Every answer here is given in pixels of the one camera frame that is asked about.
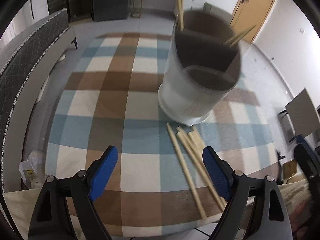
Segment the plastic bag on floor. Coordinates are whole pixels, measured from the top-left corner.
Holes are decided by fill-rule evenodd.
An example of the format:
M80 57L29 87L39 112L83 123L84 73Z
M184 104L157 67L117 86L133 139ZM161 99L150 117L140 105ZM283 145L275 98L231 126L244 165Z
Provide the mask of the plastic bag on floor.
M39 151L32 151L26 161L19 164L19 171L24 185L28 189L39 189L45 181L45 155Z

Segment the bamboo chopstick on rug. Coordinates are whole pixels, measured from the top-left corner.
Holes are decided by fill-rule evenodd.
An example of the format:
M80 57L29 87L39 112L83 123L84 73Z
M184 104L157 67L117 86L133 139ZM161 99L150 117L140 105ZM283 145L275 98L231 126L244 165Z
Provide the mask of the bamboo chopstick on rug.
M191 131L188 133L188 136L194 143L194 145L197 147L198 151L202 153L206 145L195 126L191 127Z
M193 143L193 142L191 141L191 139L189 138L188 133L186 133L185 130L184 130L181 126L178 126L177 131L178 131L178 132L182 132L182 134L183 134L184 137L186 138L186 140L187 140L187 142L189 143L189 145L192 146L193 148L195 148L197 154L198 154L199 156L201 156L202 153L200 153L200 152L198 151L197 147L194 145L194 143Z
M226 205L222 201L221 197L218 195L216 189L213 186L211 179L209 178L207 172L204 169L204 164L202 163L201 159L197 157L197 154L193 151L193 148L189 144L187 138L182 134L181 131L177 132L177 137L180 140L181 144L189 154L189 157L192 159L198 173L200 174L203 182L208 186L213 198L215 199L218 207L221 211L224 211Z
M181 166L181 168L183 170L184 176L185 176L185 178L187 180L187 183L189 185L189 188L190 188L191 193L193 195L193 198L195 200L196 206L197 206L198 211L200 213L200 216L201 216L202 219L205 219L207 217L206 216L206 212L205 212L204 207L203 207L203 205L201 203L199 194L198 194L198 192L196 190L196 187L195 187L195 184L194 184L193 179L191 177L191 174L189 172L187 163L186 163L186 161L184 159L184 156L183 156L183 153L182 153L182 151L180 149L180 146L179 146L178 140L176 138L176 135L173 132L172 127L170 126L170 124L168 122L166 123L166 127L167 127L167 131L168 131L170 140L171 140L172 145L174 147L174 150L176 152L178 161L180 162L180 166Z

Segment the grey folding chair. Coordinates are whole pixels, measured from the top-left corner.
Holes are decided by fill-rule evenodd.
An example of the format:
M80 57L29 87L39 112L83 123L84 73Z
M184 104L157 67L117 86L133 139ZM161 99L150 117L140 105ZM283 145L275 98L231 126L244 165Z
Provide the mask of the grey folding chair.
M293 98L278 115L288 115L291 121L293 136L289 143L293 142L298 135L305 138L319 129L319 113L306 88Z

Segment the checkered plaid rug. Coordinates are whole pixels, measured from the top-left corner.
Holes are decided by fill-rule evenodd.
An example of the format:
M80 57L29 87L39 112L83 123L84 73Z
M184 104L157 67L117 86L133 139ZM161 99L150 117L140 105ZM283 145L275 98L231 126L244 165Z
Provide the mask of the checkered plaid rug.
M212 222L220 212L184 153L207 218L202 219L158 105L170 36L105 34L84 50L54 114L47 146L48 175L68 178L88 168L108 146L118 162L94 202L109 234L167 235Z

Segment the white utensil holder cup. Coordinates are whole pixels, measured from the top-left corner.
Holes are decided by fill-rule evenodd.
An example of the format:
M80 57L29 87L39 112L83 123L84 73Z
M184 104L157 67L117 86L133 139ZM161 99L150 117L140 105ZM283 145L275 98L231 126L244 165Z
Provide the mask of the white utensil holder cup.
M238 83L241 55L237 44L228 44L235 33L220 17L189 10L183 24L174 24L158 102L169 118L193 126Z

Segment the grey quilted bed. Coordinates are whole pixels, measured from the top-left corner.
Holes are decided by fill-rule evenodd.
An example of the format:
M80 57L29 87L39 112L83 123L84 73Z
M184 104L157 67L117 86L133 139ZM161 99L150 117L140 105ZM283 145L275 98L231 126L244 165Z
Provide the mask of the grey quilted bed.
M21 189L19 164L36 99L60 55L76 42L67 9L28 27L1 50L1 192Z

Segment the wooden door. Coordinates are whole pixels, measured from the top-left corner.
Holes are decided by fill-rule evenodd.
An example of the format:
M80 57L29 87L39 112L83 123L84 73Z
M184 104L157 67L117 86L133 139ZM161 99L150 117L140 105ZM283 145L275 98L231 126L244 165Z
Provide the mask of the wooden door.
M275 0L238 0L233 10L233 18L230 23L234 32L255 26L243 39L252 43L259 30L263 26Z

